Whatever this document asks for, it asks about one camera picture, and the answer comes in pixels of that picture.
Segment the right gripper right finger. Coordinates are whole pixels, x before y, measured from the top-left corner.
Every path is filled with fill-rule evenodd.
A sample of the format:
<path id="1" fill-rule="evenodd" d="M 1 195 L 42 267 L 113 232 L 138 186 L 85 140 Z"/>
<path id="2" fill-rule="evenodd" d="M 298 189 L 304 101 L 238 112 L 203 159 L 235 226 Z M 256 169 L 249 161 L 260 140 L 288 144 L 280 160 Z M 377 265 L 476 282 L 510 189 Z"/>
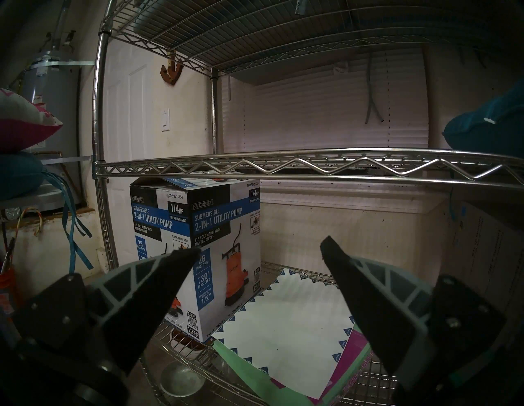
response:
<path id="1" fill-rule="evenodd" d="M 434 287 L 411 273 L 346 254 L 330 236 L 320 244 L 358 327 L 396 393 L 453 393 L 484 369 L 506 317 L 454 276 Z"/>

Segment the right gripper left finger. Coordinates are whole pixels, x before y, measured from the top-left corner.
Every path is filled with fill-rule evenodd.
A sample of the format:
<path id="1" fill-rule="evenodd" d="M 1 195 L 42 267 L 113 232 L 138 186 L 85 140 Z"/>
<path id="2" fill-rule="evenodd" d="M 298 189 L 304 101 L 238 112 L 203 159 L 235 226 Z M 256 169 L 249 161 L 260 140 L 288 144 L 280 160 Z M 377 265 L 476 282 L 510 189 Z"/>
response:
<path id="1" fill-rule="evenodd" d="M 66 376 L 129 374 L 200 257 L 200 248 L 135 261 L 85 284 L 65 275 L 14 313 L 17 356 Z"/>

